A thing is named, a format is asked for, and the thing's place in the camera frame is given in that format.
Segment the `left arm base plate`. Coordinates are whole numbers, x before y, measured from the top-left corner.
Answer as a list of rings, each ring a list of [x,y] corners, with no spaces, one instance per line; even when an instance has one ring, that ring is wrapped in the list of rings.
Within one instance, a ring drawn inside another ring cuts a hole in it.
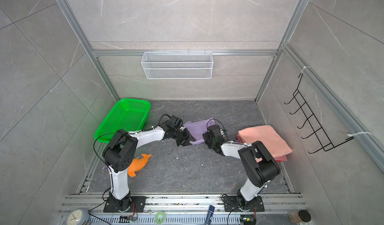
[[[108,197],[106,205],[104,206],[104,213],[133,213],[134,209],[136,212],[142,213],[144,211],[146,203],[146,197],[129,197],[117,200],[113,196]]]

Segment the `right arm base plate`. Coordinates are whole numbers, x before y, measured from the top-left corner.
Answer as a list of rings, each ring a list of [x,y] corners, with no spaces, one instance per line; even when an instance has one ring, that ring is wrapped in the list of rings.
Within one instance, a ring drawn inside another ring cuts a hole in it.
[[[222,195],[221,200],[224,203],[226,212],[264,212],[265,207],[260,196],[255,197],[249,202],[242,199],[241,196]]]

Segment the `purple t shirt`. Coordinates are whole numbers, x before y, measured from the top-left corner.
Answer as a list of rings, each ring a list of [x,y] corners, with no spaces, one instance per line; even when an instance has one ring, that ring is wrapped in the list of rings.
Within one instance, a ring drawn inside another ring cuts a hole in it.
[[[184,127],[188,129],[195,141],[189,141],[191,145],[199,145],[205,142],[203,134],[208,131],[207,127],[215,125],[214,119],[201,120],[197,122],[187,122]]]

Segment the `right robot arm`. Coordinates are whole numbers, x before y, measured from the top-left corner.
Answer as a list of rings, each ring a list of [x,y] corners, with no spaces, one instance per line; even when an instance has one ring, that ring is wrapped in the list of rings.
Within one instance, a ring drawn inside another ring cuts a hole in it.
[[[232,202],[234,209],[249,210],[257,203],[261,191],[281,173],[281,169],[263,142],[256,140],[250,144],[229,141],[226,134],[226,130],[220,126],[211,125],[207,127],[203,138],[209,149],[217,154],[241,160],[248,178]]]

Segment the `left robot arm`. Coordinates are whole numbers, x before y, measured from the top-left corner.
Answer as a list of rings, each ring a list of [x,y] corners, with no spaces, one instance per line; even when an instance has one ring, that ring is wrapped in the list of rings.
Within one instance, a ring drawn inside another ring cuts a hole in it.
[[[128,168],[132,164],[136,149],[152,142],[173,139],[177,146],[189,146],[196,139],[184,126],[182,119],[163,114],[168,117],[154,127],[135,132],[118,130],[113,133],[107,147],[103,151],[103,159],[109,169],[111,191],[110,197],[117,202],[130,198],[128,186]]]

